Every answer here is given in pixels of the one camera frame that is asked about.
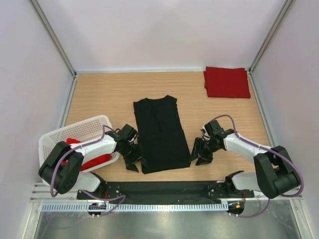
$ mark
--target white plastic basket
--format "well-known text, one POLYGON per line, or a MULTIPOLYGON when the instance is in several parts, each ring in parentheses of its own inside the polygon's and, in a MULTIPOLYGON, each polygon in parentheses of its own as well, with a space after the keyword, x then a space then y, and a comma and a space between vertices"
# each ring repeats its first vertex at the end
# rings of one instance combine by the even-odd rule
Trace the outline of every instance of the white plastic basket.
MULTIPOLYGON (((58 142, 66 141, 67 138, 74 138, 81 142, 99 138, 102 136, 103 133, 102 125, 112 127, 109 118, 107 118, 106 116, 96 116, 42 135, 39 139, 38 149, 40 166, 44 163, 44 161, 58 142)), ((115 162, 119 158, 119 153, 112 153, 111 156, 111 160, 99 164, 95 167, 86 169, 83 172, 90 172, 92 170, 115 162)))

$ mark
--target red cloth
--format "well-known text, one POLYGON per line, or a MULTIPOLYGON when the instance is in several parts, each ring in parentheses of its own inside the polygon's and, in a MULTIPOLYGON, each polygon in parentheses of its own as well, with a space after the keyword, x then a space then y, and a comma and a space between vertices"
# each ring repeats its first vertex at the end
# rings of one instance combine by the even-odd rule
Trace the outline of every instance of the red cloth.
POLYGON ((206 67, 204 78, 208 97, 250 98, 247 72, 244 68, 206 67))
MULTIPOLYGON (((78 140, 73 139, 73 138, 68 138, 68 139, 66 139, 66 143, 67 144, 81 143, 81 141, 78 141, 78 140)), ((92 167, 97 166, 101 163, 105 163, 105 162, 111 160, 111 158, 112 158, 112 156, 110 154, 104 154, 104 155, 101 155, 97 158, 91 159, 90 161, 88 161, 82 165, 80 171, 86 170, 88 168, 92 168, 92 167)))

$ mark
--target wooden tabletop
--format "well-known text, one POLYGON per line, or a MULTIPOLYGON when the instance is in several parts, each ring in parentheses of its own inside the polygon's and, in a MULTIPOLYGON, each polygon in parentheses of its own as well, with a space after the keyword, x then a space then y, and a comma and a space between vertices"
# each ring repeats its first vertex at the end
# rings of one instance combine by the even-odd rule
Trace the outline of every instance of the wooden tabletop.
MULTIPOLYGON (((67 124, 97 115, 106 115, 113 128, 126 123, 137 128, 133 102, 143 98, 158 99, 166 95, 177 98, 181 125, 189 150, 200 129, 212 118, 229 114, 235 119, 237 130, 260 144, 269 144, 259 109, 250 86, 250 99, 209 98, 204 88, 202 72, 112 73, 79 75, 67 124)), ((226 130, 232 128, 228 118, 218 120, 226 130)), ((190 168, 143 174, 125 169, 120 157, 115 163, 95 172, 106 181, 200 181, 224 180, 238 170, 254 171, 254 166, 235 153, 219 150, 211 164, 190 168)))

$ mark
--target black garment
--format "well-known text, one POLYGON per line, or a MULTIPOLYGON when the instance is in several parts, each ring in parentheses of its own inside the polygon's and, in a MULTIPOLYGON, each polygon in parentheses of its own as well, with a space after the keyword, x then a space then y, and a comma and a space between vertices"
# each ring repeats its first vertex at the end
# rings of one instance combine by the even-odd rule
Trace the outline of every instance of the black garment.
POLYGON ((189 149, 177 112, 177 99, 148 98, 134 102, 142 172, 153 173, 190 166, 189 149))

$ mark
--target white backdrop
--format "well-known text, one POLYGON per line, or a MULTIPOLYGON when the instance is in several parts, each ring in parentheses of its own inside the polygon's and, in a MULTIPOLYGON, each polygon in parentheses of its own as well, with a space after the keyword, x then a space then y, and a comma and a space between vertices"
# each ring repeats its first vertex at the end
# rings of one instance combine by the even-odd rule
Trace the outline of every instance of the white backdrop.
POLYGON ((1 1, 0 18, 0 238, 20 239, 38 140, 57 128, 71 74, 28 1, 1 1))
POLYGON ((255 81, 277 143, 305 178, 304 197, 319 220, 319 2, 298 0, 260 60, 255 81))
POLYGON ((284 0, 39 0, 76 71, 249 67, 284 0))

